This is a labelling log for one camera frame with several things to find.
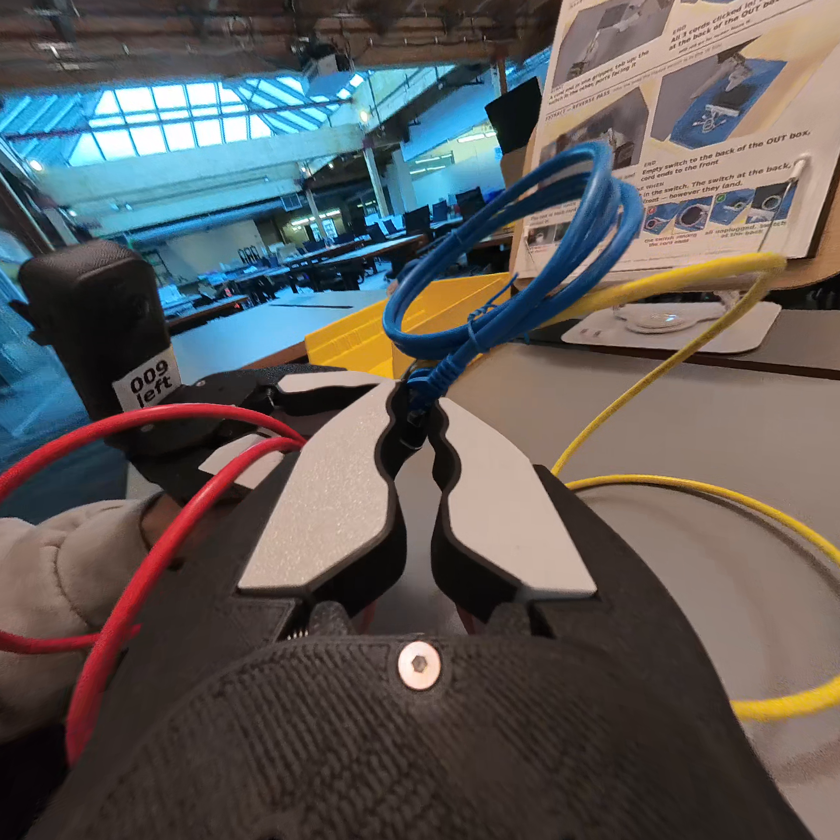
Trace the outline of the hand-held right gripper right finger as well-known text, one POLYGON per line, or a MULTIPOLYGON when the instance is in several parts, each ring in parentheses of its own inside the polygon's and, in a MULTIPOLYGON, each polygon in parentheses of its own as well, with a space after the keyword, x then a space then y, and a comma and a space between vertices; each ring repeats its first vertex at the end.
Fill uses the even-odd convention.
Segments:
POLYGON ((529 458, 447 397, 429 415, 441 491, 431 562, 457 605, 588 599, 596 584, 529 458))

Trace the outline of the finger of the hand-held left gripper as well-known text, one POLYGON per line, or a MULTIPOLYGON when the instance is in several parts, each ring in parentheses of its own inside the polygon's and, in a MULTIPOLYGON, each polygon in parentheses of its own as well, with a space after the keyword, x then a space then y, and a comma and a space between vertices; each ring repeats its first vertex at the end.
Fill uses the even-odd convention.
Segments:
POLYGON ((284 396, 310 394, 335 389, 359 389, 392 385, 392 379, 360 371, 315 371, 289 373, 279 379, 277 390, 284 396))
POLYGON ((214 450, 198 466, 199 478, 205 479, 195 497, 218 489, 220 497, 242 497, 278 467, 285 457, 297 453, 304 442, 260 430, 214 450))

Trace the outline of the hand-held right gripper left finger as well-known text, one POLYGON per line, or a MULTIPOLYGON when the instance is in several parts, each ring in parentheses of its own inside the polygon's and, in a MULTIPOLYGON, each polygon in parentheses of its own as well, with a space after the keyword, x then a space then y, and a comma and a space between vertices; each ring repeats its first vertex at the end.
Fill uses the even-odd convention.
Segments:
POLYGON ((241 594, 375 602, 396 583, 405 569, 401 402, 399 385, 376 385, 305 444, 241 573, 241 594))

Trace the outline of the yellow plastic bin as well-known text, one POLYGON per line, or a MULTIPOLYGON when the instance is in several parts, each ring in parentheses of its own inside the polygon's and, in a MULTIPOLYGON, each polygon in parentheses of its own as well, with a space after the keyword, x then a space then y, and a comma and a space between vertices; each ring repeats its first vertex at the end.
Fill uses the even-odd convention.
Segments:
MULTIPOLYGON (((494 294, 496 303, 510 297, 506 273, 440 279, 433 281, 410 305, 402 328, 411 334, 427 334, 466 324, 469 315, 494 294)), ((309 362, 320 366, 397 379, 413 357, 399 351, 382 327, 385 301, 377 302, 311 332, 305 344, 309 362)))

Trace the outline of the person's left forearm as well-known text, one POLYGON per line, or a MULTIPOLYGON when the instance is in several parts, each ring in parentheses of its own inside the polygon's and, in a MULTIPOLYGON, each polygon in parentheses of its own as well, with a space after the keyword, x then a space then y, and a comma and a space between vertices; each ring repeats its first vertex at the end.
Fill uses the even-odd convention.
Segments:
MULTIPOLYGON (((150 551, 140 534, 149 498, 94 502, 40 524, 2 519, 2 630, 35 638, 97 632, 150 551)), ((85 657, 1 654, 2 744, 63 717, 85 657)))

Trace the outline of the person's left hand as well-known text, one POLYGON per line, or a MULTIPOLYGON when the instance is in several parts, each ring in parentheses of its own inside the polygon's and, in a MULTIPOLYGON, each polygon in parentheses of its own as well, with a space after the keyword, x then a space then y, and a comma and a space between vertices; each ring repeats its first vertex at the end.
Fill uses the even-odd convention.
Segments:
MULTIPOLYGON (((200 521, 182 541, 176 557, 182 557, 194 551, 234 507, 235 504, 233 503, 218 502, 204 513, 200 521)), ((140 534, 147 550, 151 550, 155 546, 181 512, 182 507, 164 493, 157 493, 146 501, 143 513, 140 516, 140 534)))

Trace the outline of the white stand base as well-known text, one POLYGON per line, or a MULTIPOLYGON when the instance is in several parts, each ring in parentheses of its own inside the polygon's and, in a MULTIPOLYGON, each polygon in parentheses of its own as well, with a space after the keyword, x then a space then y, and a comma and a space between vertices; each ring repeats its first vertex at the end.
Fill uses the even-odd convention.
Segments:
MULTIPOLYGON (((698 338, 728 311, 721 301, 628 303, 597 311, 568 329, 563 343, 627 350, 677 351, 698 338)), ((743 354, 760 347, 782 308, 757 303, 702 349, 711 354, 743 354)))

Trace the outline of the instruction sheet board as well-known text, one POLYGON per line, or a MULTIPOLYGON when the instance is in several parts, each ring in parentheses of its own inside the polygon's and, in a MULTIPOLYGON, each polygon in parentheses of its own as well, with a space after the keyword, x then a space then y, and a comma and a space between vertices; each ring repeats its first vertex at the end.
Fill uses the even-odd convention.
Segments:
POLYGON ((643 220, 603 283, 819 254, 839 128, 838 1, 562 2, 528 169, 612 153, 643 220))

